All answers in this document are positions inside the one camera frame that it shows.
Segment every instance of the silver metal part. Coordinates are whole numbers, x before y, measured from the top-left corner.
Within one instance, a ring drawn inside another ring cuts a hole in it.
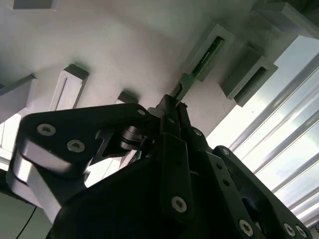
[[[179,197],[179,196],[174,196],[171,199],[171,205],[173,206],[173,208],[178,211],[179,213],[184,213],[187,210],[187,204],[184,201],[183,198]]]
[[[291,235],[292,237],[296,236],[296,233],[291,226],[289,226],[287,223],[284,223],[284,227],[286,228],[286,231],[288,232],[289,235]]]
[[[223,153],[224,153],[225,155],[229,155],[229,152],[228,152],[227,149],[223,148],[222,151],[223,151]]]
[[[70,140],[67,144],[68,150],[75,153],[81,153],[85,150],[85,145],[77,139]]]
[[[299,227],[298,225],[296,225],[297,231],[299,231],[299,233],[304,237],[307,238],[307,234],[305,233],[304,229],[302,229],[301,227]]]
[[[194,128],[194,132],[195,132],[198,136],[201,136],[201,132],[200,132],[198,129]]]
[[[254,235],[253,228],[251,227],[251,225],[248,222],[241,219],[241,220],[239,220],[238,224],[239,224],[239,227],[243,231],[244,234],[246,234],[250,238]]]
[[[52,136],[56,133],[55,127],[47,123],[40,124],[36,129],[43,136]]]
[[[145,115],[146,113],[144,112],[144,111],[142,111],[142,110],[138,110],[138,113],[140,113],[141,115]]]

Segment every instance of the black metal bracket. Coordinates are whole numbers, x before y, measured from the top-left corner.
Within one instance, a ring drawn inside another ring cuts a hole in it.
[[[52,238],[303,239],[298,226],[311,239],[229,149],[208,146],[185,104],[166,95],[157,109],[160,118],[137,104],[26,116],[10,188],[44,209]],[[141,159],[84,186],[88,165],[130,150]]]

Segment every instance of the silver screw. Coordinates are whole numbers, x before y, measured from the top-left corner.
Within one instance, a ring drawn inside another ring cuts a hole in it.
[[[239,227],[243,231],[243,233],[249,236],[250,238],[254,235],[254,231],[251,225],[244,219],[239,220]]]
[[[145,115],[146,113],[144,112],[144,111],[142,111],[142,110],[138,110],[138,112],[141,114],[141,115]]]
[[[228,152],[227,149],[223,148],[221,151],[223,151],[223,153],[224,153],[225,155],[229,155],[229,152]]]
[[[198,136],[201,136],[201,132],[200,132],[198,129],[194,128],[194,132],[195,132]]]
[[[56,132],[55,127],[47,123],[40,124],[36,129],[39,132],[39,134],[43,136],[52,136]]]
[[[184,213],[187,210],[187,204],[184,201],[183,198],[179,197],[179,196],[174,196],[171,199],[171,205],[173,206],[173,208],[178,211],[179,213]]]
[[[81,153],[85,150],[85,145],[77,139],[70,140],[67,144],[68,150],[75,153]]]
[[[299,227],[298,225],[296,225],[297,230],[299,231],[299,233],[304,237],[307,238],[307,234],[305,233],[304,229],[302,229],[301,227]]]
[[[292,237],[296,236],[296,233],[292,227],[290,227],[287,223],[284,223],[284,226],[289,235],[291,235]]]

